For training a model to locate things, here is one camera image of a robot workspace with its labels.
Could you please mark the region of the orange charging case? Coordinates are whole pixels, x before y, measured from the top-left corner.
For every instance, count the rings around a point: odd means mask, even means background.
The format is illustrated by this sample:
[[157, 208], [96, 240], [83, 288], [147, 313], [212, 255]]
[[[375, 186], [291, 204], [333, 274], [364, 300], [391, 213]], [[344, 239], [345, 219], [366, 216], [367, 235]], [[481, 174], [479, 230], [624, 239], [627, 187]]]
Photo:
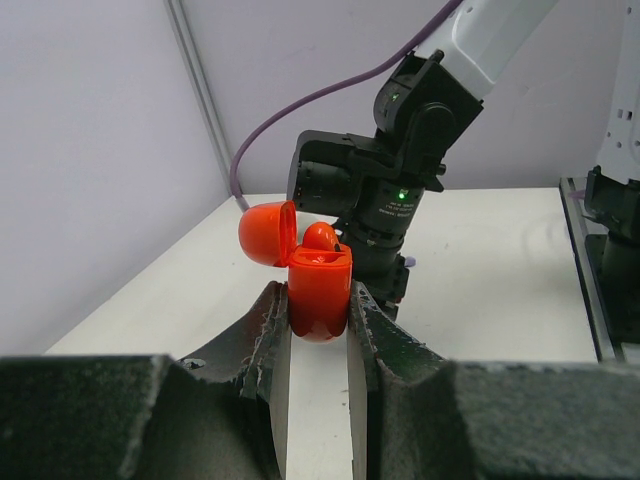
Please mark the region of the orange charging case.
[[288, 271], [288, 318], [296, 336], [327, 343], [342, 335], [353, 269], [347, 245], [338, 239], [339, 252], [303, 247], [291, 201], [249, 208], [239, 222], [238, 237], [241, 249], [252, 261]]

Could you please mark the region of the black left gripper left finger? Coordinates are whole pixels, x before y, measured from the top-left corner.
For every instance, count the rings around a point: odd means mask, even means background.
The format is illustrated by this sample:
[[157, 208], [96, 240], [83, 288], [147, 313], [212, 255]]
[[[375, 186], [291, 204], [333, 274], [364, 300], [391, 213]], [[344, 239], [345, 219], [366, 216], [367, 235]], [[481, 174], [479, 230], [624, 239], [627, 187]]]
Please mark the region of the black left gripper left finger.
[[5, 479], [282, 479], [291, 332], [287, 288], [182, 359], [1, 361]]

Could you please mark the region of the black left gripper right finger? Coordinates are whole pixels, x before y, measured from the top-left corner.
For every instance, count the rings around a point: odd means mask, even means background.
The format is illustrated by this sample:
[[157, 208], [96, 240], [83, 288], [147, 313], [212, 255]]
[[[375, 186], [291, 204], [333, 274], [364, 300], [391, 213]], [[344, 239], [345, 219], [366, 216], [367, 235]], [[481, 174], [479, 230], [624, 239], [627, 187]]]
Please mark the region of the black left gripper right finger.
[[361, 283], [347, 330], [357, 479], [635, 479], [639, 370], [448, 360]]

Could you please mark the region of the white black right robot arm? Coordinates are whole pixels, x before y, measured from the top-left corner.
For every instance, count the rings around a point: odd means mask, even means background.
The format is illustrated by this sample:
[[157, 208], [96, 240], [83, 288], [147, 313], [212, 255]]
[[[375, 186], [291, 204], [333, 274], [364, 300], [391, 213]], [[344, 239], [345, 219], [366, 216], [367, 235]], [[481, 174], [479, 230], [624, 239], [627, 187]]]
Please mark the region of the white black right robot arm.
[[[376, 96], [373, 137], [308, 130], [291, 163], [288, 198], [336, 218], [355, 278], [396, 307], [409, 271], [400, 253], [422, 195], [441, 192], [447, 150], [552, 10], [549, 1], [451, 1], [390, 64]], [[594, 325], [615, 344], [639, 339], [639, 5], [626, 5], [605, 138], [583, 205], [600, 234], [574, 234], [579, 271], [596, 290]]]

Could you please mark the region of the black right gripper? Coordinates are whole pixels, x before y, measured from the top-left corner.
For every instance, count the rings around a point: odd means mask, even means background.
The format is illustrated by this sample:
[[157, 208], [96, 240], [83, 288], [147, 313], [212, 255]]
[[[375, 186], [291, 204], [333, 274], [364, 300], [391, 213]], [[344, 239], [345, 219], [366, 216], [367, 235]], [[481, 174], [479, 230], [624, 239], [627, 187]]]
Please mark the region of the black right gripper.
[[409, 269], [400, 253], [406, 231], [380, 231], [356, 220], [336, 220], [332, 226], [353, 255], [353, 278], [362, 283], [380, 309], [397, 319], [406, 294]]

